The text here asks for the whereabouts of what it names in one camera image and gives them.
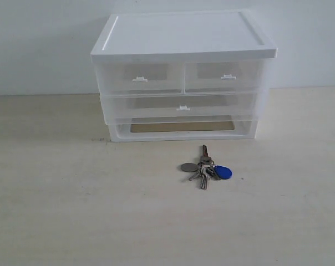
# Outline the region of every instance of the large drawer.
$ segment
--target large drawer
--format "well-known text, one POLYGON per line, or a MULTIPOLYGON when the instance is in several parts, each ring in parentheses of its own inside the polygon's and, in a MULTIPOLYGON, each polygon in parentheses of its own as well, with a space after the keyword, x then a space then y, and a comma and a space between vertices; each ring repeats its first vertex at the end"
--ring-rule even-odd
POLYGON ((96 65, 102 95, 180 93, 184 87, 183 64, 96 65))
POLYGON ((264 60, 186 64, 186 92, 245 90, 260 84, 264 60))
POLYGON ((263 93, 234 95, 184 95, 168 97, 116 98, 101 96, 105 121, 115 124, 117 119, 154 118, 161 122, 179 122, 179 117, 250 116, 255 115, 256 102, 263 93))

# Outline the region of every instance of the silver coin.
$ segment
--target silver coin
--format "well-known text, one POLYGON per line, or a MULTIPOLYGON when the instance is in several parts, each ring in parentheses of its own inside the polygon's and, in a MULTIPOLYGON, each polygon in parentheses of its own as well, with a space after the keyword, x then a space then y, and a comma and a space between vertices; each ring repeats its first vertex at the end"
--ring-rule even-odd
POLYGON ((188 173, 196 172, 198 169, 198 165, 192 162, 187 162, 181 165, 181 170, 188 173))

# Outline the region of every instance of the light wood surface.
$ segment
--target light wood surface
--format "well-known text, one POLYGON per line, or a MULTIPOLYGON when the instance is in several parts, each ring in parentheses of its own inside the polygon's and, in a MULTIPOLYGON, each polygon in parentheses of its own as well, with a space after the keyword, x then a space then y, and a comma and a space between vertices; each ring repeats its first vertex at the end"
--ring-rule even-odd
POLYGON ((335 265, 335 88, 271 90, 255 140, 108 138, 98 95, 0 97, 0 265, 335 265))

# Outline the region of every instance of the white lid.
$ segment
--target white lid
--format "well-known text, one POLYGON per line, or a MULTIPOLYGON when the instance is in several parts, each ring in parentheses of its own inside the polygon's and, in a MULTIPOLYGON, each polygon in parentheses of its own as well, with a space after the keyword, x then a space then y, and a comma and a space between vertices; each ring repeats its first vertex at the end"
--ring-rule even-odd
POLYGON ((92 56, 120 62, 215 62, 274 58, 276 51, 247 12, 209 11, 113 14, 92 56))

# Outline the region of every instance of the small drawer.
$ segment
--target small drawer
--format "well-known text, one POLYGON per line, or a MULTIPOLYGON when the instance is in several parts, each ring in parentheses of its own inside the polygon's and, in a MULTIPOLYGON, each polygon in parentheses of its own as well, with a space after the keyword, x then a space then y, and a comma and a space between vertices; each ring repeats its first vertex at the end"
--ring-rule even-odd
POLYGON ((258 87, 264 60, 186 64, 186 92, 235 91, 258 87))
POLYGON ((182 64, 102 64, 96 66, 102 95, 173 94, 182 92, 182 64))
POLYGON ((170 122, 178 122, 179 117, 191 117, 194 121, 196 116, 254 115, 258 98, 260 94, 254 93, 140 98, 102 96, 101 104, 107 124, 116 123, 116 119, 130 122, 132 118, 152 117, 155 122, 163 121, 164 117, 170 117, 170 122))

